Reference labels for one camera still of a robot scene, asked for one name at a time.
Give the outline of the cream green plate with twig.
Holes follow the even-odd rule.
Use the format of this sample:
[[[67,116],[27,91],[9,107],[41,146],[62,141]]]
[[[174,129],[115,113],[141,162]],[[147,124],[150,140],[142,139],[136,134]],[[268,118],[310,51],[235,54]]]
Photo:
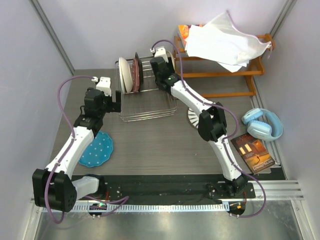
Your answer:
[[[169,53],[169,57],[170,57],[170,59],[171,59],[171,63],[172,63],[173,70],[174,70],[174,72],[175,72],[175,71],[176,71],[175,58],[174,58],[173,54],[172,54],[170,51],[169,51],[168,53]]]

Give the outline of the blue plate with white dots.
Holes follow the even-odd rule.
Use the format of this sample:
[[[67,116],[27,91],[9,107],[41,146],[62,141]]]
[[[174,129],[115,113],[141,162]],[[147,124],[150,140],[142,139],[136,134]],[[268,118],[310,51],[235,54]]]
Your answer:
[[[99,131],[82,153],[78,163],[88,168],[99,167],[110,159],[113,150],[112,138],[106,132]]]

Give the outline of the white plate with blue stripes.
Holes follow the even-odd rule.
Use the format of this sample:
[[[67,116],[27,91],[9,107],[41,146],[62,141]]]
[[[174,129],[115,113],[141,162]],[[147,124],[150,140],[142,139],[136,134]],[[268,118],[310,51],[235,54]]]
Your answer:
[[[199,117],[197,116],[197,114],[191,109],[189,108],[187,110],[187,119],[189,121],[189,123],[195,128],[198,129],[199,126]]]

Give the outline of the cream plate with red rim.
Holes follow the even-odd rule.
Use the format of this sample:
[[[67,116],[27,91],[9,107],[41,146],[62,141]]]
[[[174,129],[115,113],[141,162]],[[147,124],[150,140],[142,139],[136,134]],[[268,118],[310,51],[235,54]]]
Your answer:
[[[167,67],[171,71],[172,68],[172,59],[171,59],[171,53],[169,51],[166,51],[166,56],[167,56]]]

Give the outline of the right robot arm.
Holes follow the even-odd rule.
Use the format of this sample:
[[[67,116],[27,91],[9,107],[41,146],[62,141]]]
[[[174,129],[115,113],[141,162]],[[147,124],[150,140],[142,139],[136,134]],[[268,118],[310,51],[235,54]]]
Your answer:
[[[206,100],[194,91],[163,57],[154,57],[150,64],[159,89],[182,101],[198,117],[198,134],[208,142],[218,158],[225,181],[226,193],[233,198],[243,195],[247,175],[238,165],[227,136],[226,108]]]

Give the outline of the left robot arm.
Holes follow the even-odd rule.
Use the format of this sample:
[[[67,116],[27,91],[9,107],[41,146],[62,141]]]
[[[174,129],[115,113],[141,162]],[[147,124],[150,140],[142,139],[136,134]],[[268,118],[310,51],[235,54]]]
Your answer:
[[[53,210],[70,212],[77,200],[91,195],[100,200],[107,193],[104,177],[87,174],[72,180],[75,166],[82,159],[86,148],[103,126],[107,113],[121,111],[121,92],[115,92],[115,99],[103,91],[89,87],[85,93],[84,105],[73,124],[73,131],[58,155],[45,169],[36,169],[32,175],[34,202],[38,207],[49,204]]]

